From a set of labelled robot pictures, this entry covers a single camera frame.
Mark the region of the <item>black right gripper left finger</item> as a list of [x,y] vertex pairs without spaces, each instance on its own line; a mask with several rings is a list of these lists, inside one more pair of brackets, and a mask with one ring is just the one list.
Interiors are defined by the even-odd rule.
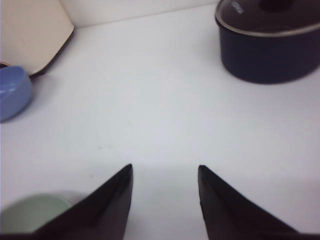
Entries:
[[122,240],[133,190],[126,165],[82,201],[39,228],[36,240]]

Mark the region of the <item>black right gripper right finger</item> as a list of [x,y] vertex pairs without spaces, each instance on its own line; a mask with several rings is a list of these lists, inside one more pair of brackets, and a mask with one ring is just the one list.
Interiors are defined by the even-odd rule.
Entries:
[[298,231],[259,207],[205,165],[198,167],[200,206],[210,240],[262,240]]

